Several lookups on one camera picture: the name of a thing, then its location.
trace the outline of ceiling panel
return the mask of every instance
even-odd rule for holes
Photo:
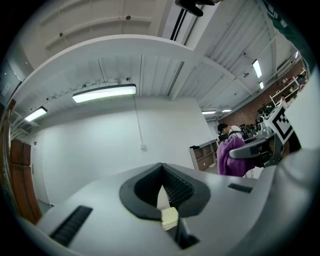
[[[232,108],[248,95],[249,93],[235,81],[223,88],[218,96],[213,96],[210,104],[218,108]]]
[[[228,68],[238,54],[242,53],[250,42],[255,40],[257,31],[264,23],[265,19],[261,10],[254,1],[250,1],[224,39],[223,44],[210,53],[211,59]]]
[[[48,1],[25,26],[19,42],[36,69],[60,51],[90,39],[120,34],[158,36],[168,17],[169,1]]]
[[[219,5],[220,15],[216,16],[218,25],[211,28],[215,37],[212,39],[211,46],[205,54],[206,56],[211,58],[220,47],[224,46],[225,39],[250,2],[252,0],[233,0]]]
[[[44,80],[40,89],[26,95],[17,108],[26,115],[44,106],[52,115],[76,106],[74,93],[129,83],[136,84],[138,96],[167,96],[180,64],[175,59],[144,55],[92,59]]]
[[[205,94],[215,87],[216,82],[222,75],[222,72],[201,62],[189,75],[179,96],[195,97],[200,101]]]

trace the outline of ceiling beam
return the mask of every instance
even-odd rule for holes
[[[80,26],[76,26],[73,27],[71,29],[66,30],[65,32],[63,32],[63,38],[67,38],[68,36],[78,33],[79,31],[91,28],[93,26],[97,26],[97,25],[104,25],[104,24],[110,24],[110,23],[127,23],[127,19],[125,16],[122,17],[108,17],[108,18],[104,18],[104,19],[99,19],[99,20],[94,20],[94,21],[90,21],[88,23],[82,24]],[[132,16],[130,19],[131,23],[134,22],[138,22],[138,23],[145,23],[145,24],[151,24],[152,19],[148,18],[148,17],[135,17]],[[50,48],[52,45],[56,44],[58,41],[60,41],[62,38],[61,36],[57,35],[56,37],[54,37],[53,39],[51,39],[50,41],[46,42],[44,44],[45,48]]]
[[[14,138],[16,138],[16,137],[18,137],[20,135],[28,135],[28,134],[29,134],[29,132],[27,132],[26,130],[20,128],[19,130],[15,131],[15,132],[13,132],[11,134],[10,139],[12,140],[12,139],[14,139]]]
[[[192,73],[195,65],[193,63],[184,63],[179,74],[176,77],[176,80],[173,82],[172,89],[169,93],[169,97],[172,101],[176,99],[176,97],[179,95],[182,87],[188,80],[190,74]]]
[[[234,74],[232,74],[228,69],[226,69],[224,66],[220,65],[219,63],[215,62],[214,60],[210,59],[207,56],[203,56],[202,58],[202,62],[210,65],[211,67],[221,71],[222,73],[224,73],[225,75],[227,75],[228,77],[230,77],[231,79],[235,80],[235,82],[237,82],[243,89],[245,89],[249,94],[252,94],[253,92],[238,78],[236,78],[236,76]]]

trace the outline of white ceiling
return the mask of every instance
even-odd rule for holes
[[[24,33],[21,44],[34,66],[39,67],[23,82],[23,96],[21,92],[15,95],[17,110],[27,115],[31,109],[44,106],[48,114],[56,114],[76,105],[71,95],[83,85],[95,88],[125,84],[130,78],[140,97],[194,97],[202,110],[217,111],[209,119],[220,119],[222,109],[233,109],[254,96],[260,91],[259,81],[268,80],[294,53],[291,44],[274,30],[259,0],[228,0],[204,6],[203,17],[196,20],[188,18],[188,13],[181,27],[182,33],[187,34],[179,35],[187,38],[186,47],[159,37],[101,37],[124,33],[161,36],[168,6],[174,5],[168,2],[59,1],[59,7],[51,8],[47,15],[42,11],[35,16],[41,20],[36,26],[37,39]],[[136,21],[132,18],[128,23],[127,15]],[[112,17],[124,20],[115,22]],[[103,29],[96,30],[96,25]],[[65,35],[62,38],[57,37],[60,31]],[[96,41],[100,41],[99,46],[95,46]],[[252,68],[254,59],[259,60],[262,69],[259,79]]]
[[[172,0],[52,0],[30,19],[19,41],[36,69],[90,39],[121,34],[161,37],[171,5]]]

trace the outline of shelf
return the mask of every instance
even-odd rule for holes
[[[300,75],[302,75],[304,72],[306,72],[305,69],[303,69],[303,71],[300,73]],[[280,93],[282,93],[285,89],[287,89],[293,82],[296,82],[297,77],[295,77],[286,87],[284,87],[281,91],[277,92],[275,95],[271,96],[271,98],[273,99],[274,97],[278,96]]]
[[[294,94],[296,91],[298,91],[298,89],[295,89],[293,92],[291,92],[290,94],[288,94],[284,99],[288,98],[289,96],[291,96],[292,94]]]
[[[293,92],[291,92],[290,94],[288,94],[284,99],[288,98],[291,94],[294,94],[296,91],[298,91],[298,89],[295,89]]]
[[[278,93],[276,93],[275,95],[272,96],[272,98],[278,96],[279,94],[281,94],[285,89],[287,89],[289,86],[291,86],[292,83],[294,83],[295,80],[291,81],[286,87],[284,87],[281,91],[279,91]]]
[[[207,156],[209,156],[209,155],[211,155],[211,154],[213,154],[213,152],[210,152],[210,153],[205,154],[205,155],[203,155],[203,156],[201,156],[201,157],[199,157],[199,158],[196,158],[196,161],[202,160],[202,159],[204,159],[205,157],[207,157]]]

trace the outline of fluorescent light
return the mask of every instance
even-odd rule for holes
[[[261,72],[261,68],[260,68],[260,65],[259,65],[259,61],[257,59],[252,63],[252,66],[255,69],[256,76],[258,78],[261,77],[262,76],[262,72]]]
[[[32,120],[41,117],[42,115],[46,114],[48,111],[43,107],[39,107],[35,111],[33,111],[30,115],[28,115],[25,120],[31,122]]]
[[[209,115],[209,114],[214,114],[214,113],[216,113],[216,111],[204,111],[204,112],[202,112],[202,114],[204,114],[204,115]]]
[[[72,95],[73,100],[76,103],[91,101],[95,99],[112,97],[118,95],[132,95],[136,94],[135,84],[122,84],[114,86],[105,86],[100,88],[95,88],[91,90],[81,91]]]

